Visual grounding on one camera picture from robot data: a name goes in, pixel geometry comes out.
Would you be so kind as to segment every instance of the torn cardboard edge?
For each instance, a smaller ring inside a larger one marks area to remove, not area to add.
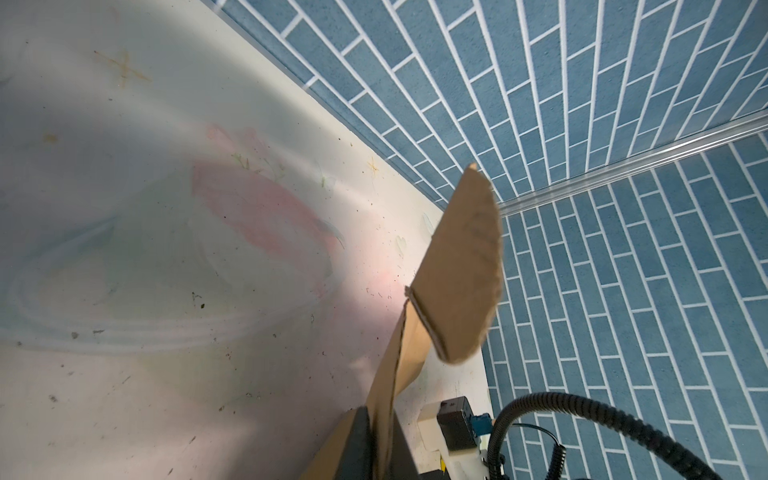
[[[502,232],[488,179],[468,167],[432,242],[371,385],[366,407],[374,438],[373,478],[385,480],[392,457],[395,397],[424,366],[430,345],[446,363],[460,363],[485,339],[501,294]],[[302,480],[336,475],[355,410],[342,418]]]

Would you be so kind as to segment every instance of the black corrugated hose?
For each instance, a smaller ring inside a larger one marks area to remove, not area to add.
[[[488,440],[487,462],[491,480],[502,480],[502,464],[499,455],[509,426],[516,419],[532,412],[563,412],[578,415],[633,439],[664,460],[686,480],[723,480],[690,450],[642,420],[605,403],[559,392],[541,392],[522,396],[500,411],[493,424],[491,438]]]

